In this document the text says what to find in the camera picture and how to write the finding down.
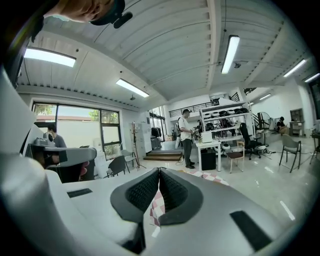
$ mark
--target ceiling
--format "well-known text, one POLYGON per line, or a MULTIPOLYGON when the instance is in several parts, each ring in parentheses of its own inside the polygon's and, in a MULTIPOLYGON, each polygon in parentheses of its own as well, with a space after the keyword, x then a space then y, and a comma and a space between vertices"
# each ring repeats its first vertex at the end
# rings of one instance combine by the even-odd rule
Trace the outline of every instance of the ceiling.
POLYGON ((302 58, 308 61, 295 75, 304 79, 317 71, 299 33, 269 1, 125 2, 133 18, 120 29, 45 19, 30 46, 75 57, 75 66, 25 59, 18 84, 147 110, 221 88, 281 85, 302 58), (221 74, 229 35, 240 37, 234 62, 241 66, 221 74), (130 100, 134 93, 116 85, 119 78, 150 96, 130 100))

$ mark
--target dark pants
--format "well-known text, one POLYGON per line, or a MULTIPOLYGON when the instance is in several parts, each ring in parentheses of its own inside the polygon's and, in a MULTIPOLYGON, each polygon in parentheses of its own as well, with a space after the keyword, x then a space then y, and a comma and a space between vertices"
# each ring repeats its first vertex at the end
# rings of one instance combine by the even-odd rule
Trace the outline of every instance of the dark pants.
POLYGON ((190 155, 191 155, 191 139, 186 138, 182 141, 183 143, 183 150, 184 150, 184 159, 185 159, 185 166, 190 166, 190 155))

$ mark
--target fluorescent light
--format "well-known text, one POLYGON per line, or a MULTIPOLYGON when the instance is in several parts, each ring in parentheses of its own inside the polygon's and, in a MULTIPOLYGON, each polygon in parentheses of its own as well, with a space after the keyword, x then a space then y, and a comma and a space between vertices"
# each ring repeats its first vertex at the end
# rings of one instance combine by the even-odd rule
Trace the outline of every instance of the fluorescent light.
POLYGON ((265 99, 265 98, 268 98, 270 95, 271 95, 271 94, 269 93, 268 95, 262 97, 262 98, 260 99, 260 101, 262 101, 262 100, 265 99))
POLYGON ((308 78, 304 82, 308 83, 308 82, 312 81, 313 79, 316 79, 318 76, 320 76, 320 73, 317 73, 317 74, 311 76, 310 78, 308 78))
POLYGON ((228 49, 226 51, 223 67, 221 70, 222 74, 227 74, 229 72, 231 64, 234 61, 239 42, 240 42, 239 36, 237 35, 229 36, 228 49))
POLYGON ((301 60, 297 65, 295 65, 292 69, 290 69, 287 73, 285 73, 284 77, 287 78, 288 76, 290 76, 293 72, 295 72, 298 68, 300 68, 306 62, 307 61, 305 59, 301 60))
POLYGON ((48 51, 48 50, 42 50, 42 49, 35 49, 35 48, 28 48, 25 51, 24 54, 25 58, 28 59, 35 59, 35 60, 41 60, 46 62, 53 62, 58 63, 61 65, 66 65, 68 67, 73 67, 76 58, 63 55, 58 52, 48 51))
POLYGON ((117 82, 116 82, 117 85, 119 86, 122 86, 136 94, 139 94, 141 95, 142 97, 146 98, 149 96, 148 93, 144 92, 143 90, 140 90, 139 88, 135 87, 134 85, 132 85, 131 83, 128 83, 127 81, 123 80, 123 79, 119 79, 117 82))

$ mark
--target white tiled floor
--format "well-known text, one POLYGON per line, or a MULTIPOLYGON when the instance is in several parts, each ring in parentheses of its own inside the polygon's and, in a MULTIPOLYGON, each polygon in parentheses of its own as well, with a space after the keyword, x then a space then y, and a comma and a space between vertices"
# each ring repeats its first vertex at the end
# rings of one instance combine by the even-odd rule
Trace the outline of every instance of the white tiled floor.
MULTIPOLYGON (((249 160, 249 157, 246 156, 244 172, 233 165, 232 174, 230 174, 230 161, 226 157, 221 159, 221 172, 216 170, 206 172, 222 177, 231 187, 272 213, 286 229, 301 220, 310 211, 312 203, 316 199, 316 190, 320 186, 319 156, 318 159, 313 158, 310 164, 314 151, 313 140, 305 138, 295 138, 295 140, 302 141, 303 154, 301 155, 300 168, 297 169, 299 162, 299 159, 297 159, 292 173, 290 173, 290 168, 295 157, 293 154, 288 155, 287 163, 284 154, 279 166, 283 147, 281 140, 271 143, 268 147, 269 151, 276 153, 265 154, 261 159, 252 155, 252 160, 249 160)), ((198 170, 198 150, 195 146, 192 148, 191 161, 196 162, 195 170, 198 170)), ((184 164, 179 165, 176 162, 143 160, 141 164, 147 169, 166 167, 173 170, 186 170, 184 164)), ((135 173, 136 169, 133 169, 130 173, 132 178, 134 178, 135 173)), ((152 240, 150 237, 155 230, 154 226, 148 226, 148 216, 149 213, 146 212, 145 233, 147 242, 152 240)))

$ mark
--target shelf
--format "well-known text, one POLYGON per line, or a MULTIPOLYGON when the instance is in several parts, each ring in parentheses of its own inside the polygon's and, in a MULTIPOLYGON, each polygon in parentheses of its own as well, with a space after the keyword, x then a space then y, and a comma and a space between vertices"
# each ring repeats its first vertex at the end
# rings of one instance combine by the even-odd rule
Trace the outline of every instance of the shelf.
POLYGON ((230 141, 237 141, 243 139, 242 135, 237 136, 229 136, 224 138, 215 138, 215 140, 219 140, 220 142, 230 142, 230 141))
POLYGON ((228 127, 228 128, 208 130, 208 132, 217 133, 217 132, 228 131, 228 130, 239 129, 239 128, 240 128, 240 125, 236 125, 236 126, 232 126, 232 127, 228 127))
POLYGON ((236 117, 241 117, 241 116, 245 116, 248 114, 250 114, 250 112, 249 113, 242 113, 242 114, 231 114, 231 115, 226 115, 226 116, 218 116, 218 117, 204 119, 204 121, 209 122, 209 121, 214 121, 214 120, 219 120, 219 119, 236 118, 236 117))
POLYGON ((243 104, 248 104, 248 103, 247 102, 235 102, 235 103, 226 104, 226 105, 208 106, 208 107, 201 108, 201 110, 203 113, 207 113, 209 111, 214 112, 217 110, 241 107, 243 104))

